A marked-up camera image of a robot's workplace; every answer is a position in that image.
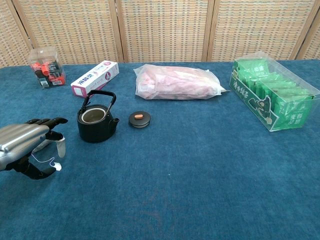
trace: white box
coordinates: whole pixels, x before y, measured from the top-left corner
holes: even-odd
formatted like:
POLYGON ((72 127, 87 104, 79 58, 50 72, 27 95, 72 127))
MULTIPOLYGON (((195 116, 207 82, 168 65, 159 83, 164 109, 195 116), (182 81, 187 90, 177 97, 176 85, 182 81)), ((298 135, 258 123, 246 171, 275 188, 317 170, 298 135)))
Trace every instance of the white box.
POLYGON ((91 90, 102 89, 119 73, 118 63, 104 60, 71 83, 74 95, 85 98, 91 90))

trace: open teapot mouth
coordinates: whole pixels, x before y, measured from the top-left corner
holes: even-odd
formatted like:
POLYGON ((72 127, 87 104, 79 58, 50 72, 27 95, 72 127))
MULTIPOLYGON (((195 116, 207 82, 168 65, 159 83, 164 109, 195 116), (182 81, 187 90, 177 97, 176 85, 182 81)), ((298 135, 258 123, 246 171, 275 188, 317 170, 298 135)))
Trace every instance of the open teapot mouth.
POLYGON ((116 95, 113 92, 103 90, 89 92, 77 114, 80 137, 84 141, 89 143, 103 142, 115 133, 119 119, 113 118, 110 112, 115 101, 116 95), (110 105, 108 107, 101 104, 88 105, 89 98, 93 94, 111 96, 110 105))

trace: table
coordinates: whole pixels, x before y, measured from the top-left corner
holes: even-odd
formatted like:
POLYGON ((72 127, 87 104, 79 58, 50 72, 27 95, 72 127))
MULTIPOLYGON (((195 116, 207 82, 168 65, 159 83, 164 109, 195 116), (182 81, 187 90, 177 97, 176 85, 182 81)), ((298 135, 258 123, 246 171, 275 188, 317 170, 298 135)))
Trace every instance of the table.
MULTIPOLYGON (((280 63, 320 88, 320 60, 280 63)), ((94 65, 66 65, 67 85, 50 89, 29 66, 0 69, 0 127, 69 120, 55 128, 65 158, 54 144, 36 154, 55 157, 60 172, 43 180, 0 172, 0 239, 320 239, 320 109, 303 128, 269 132, 233 91, 208 100, 135 96, 133 69, 142 64, 120 63, 103 88, 116 93, 111 113, 120 122, 101 143, 80 139, 84 99, 70 87, 94 65), (135 111, 151 114, 148 127, 129 126, 135 111)), ((231 62, 155 64, 209 69, 230 89, 231 62)))

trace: woven screen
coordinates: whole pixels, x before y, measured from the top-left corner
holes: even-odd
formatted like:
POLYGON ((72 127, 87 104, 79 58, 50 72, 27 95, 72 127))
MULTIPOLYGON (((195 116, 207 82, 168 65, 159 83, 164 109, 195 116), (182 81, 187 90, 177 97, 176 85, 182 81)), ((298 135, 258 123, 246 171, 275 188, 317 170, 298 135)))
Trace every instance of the woven screen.
POLYGON ((119 2, 129 62, 201 61, 208 0, 119 2))
POLYGON ((211 60, 233 61, 259 50, 289 59, 315 1, 221 0, 211 60))
POLYGON ((18 2, 36 46, 57 47, 64 64, 118 61, 108 0, 18 2))
POLYGON ((7 3, 0 4, 0 68, 27 65, 29 50, 7 3))
POLYGON ((320 25, 318 25, 314 36, 311 39, 309 46, 307 47, 304 59, 320 59, 320 25))

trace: plastic bag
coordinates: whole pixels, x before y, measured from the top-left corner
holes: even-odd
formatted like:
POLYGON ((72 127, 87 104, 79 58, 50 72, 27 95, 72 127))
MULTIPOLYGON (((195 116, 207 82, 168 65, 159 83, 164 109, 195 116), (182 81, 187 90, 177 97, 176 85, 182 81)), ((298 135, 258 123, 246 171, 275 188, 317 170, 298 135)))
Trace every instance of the plastic bag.
POLYGON ((145 64, 134 69, 135 94, 150 99, 209 99, 226 90, 209 70, 145 64))

